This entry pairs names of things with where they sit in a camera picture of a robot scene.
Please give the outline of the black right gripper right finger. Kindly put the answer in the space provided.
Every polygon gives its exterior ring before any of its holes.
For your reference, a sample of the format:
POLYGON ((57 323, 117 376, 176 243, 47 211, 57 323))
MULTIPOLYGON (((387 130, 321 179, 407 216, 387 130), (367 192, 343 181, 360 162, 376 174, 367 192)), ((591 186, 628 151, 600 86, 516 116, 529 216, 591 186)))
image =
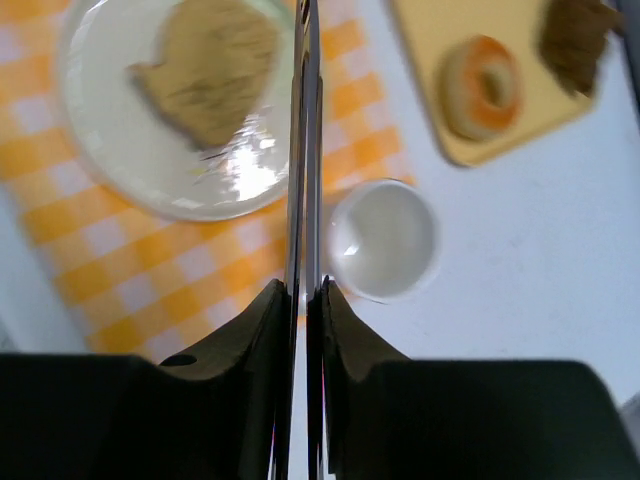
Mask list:
POLYGON ((320 321, 328 468, 339 479, 635 479, 639 459, 595 372, 569 360, 420 360, 333 280, 320 321))

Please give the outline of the sliced toast bread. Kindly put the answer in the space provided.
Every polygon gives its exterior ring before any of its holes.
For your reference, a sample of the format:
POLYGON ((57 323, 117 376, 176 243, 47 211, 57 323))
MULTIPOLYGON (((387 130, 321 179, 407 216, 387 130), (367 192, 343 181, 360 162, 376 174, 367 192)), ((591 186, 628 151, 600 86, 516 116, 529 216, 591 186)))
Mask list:
POLYGON ((169 125, 217 148, 256 107, 278 46, 276 26, 245 1, 183 1, 161 29, 158 61, 128 70, 169 125))

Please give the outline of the metal serving tongs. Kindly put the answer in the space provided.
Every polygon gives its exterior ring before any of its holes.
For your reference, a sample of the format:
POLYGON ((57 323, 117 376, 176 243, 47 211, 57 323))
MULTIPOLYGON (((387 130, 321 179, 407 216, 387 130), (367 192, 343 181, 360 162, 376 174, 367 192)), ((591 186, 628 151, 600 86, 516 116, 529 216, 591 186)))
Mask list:
POLYGON ((289 470, 291 414, 300 285, 306 288, 307 472, 322 479, 323 355, 322 355, 322 127, 323 79, 319 7, 298 1, 295 9, 294 70, 291 86, 289 183, 287 192, 286 265, 284 285, 286 351, 284 373, 276 397, 272 447, 272 479, 286 479, 289 470))

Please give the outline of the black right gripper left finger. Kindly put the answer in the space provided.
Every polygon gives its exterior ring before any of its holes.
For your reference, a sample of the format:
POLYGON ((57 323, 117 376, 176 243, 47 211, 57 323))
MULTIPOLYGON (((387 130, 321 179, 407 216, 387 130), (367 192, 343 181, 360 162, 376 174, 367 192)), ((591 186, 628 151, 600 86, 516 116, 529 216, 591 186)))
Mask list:
POLYGON ((161 363, 1 358, 5 479, 265 479, 288 458, 289 301, 273 280, 161 363))

